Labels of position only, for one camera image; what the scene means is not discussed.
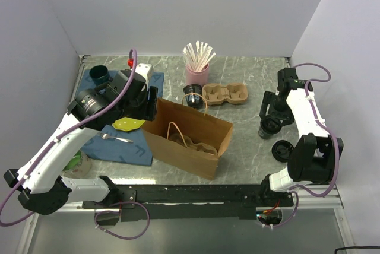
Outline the single pulp cup carrier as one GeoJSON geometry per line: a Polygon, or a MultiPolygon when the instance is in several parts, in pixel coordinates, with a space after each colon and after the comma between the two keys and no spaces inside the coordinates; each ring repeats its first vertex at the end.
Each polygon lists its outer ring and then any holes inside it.
{"type": "Polygon", "coordinates": [[[194,143],[190,137],[184,135],[182,136],[180,133],[174,133],[171,134],[168,137],[169,141],[173,141],[183,147],[190,148],[195,151],[200,151],[204,153],[209,153],[212,155],[217,155],[218,151],[211,145],[205,144],[205,143],[194,143]]]}

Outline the brown paper bag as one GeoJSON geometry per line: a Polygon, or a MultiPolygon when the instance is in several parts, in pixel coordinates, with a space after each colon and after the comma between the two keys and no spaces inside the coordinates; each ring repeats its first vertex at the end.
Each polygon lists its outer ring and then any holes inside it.
{"type": "Polygon", "coordinates": [[[233,124],[177,104],[157,99],[156,117],[141,129],[155,159],[207,180],[213,180],[227,150],[233,124]]]}

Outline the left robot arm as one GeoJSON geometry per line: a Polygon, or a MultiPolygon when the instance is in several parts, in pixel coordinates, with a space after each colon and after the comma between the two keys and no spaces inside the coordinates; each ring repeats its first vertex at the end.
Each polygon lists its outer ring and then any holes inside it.
{"type": "Polygon", "coordinates": [[[117,203],[118,187],[107,176],[73,179],[61,173],[77,151],[105,126],[124,117],[154,119],[158,88],[149,84],[152,74],[153,67],[142,63],[135,73],[118,71],[110,82],[77,94],[40,151],[22,168],[4,174],[8,186],[19,191],[23,208],[49,215],[71,202],[94,201],[105,208],[117,203]]]}

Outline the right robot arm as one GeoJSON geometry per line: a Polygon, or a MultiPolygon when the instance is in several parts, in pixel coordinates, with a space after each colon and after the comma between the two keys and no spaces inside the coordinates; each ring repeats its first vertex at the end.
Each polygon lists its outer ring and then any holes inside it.
{"type": "Polygon", "coordinates": [[[343,140],[325,125],[316,105],[313,79],[302,80],[296,68],[284,68],[278,71],[277,81],[277,90],[266,91],[262,99],[259,136],[269,139],[294,123],[299,140],[290,151],[287,166],[262,181],[260,200],[274,205],[280,194],[295,188],[317,198],[325,197],[338,177],[343,140]]]}

